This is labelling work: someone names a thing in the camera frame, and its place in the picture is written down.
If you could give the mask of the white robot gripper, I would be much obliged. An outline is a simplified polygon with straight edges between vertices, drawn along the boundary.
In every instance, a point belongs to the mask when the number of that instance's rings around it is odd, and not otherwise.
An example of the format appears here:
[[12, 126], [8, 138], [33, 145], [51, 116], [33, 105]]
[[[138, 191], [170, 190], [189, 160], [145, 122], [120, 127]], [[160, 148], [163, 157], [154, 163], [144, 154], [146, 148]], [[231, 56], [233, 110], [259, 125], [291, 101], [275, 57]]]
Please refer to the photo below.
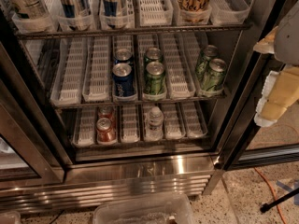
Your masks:
[[271, 71], [266, 77], [262, 97], [256, 106], [255, 123], [260, 127], [275, 124], [299, 99], [299, 1], [253, 50], [273, 54], [287, 65], [282, 71]]

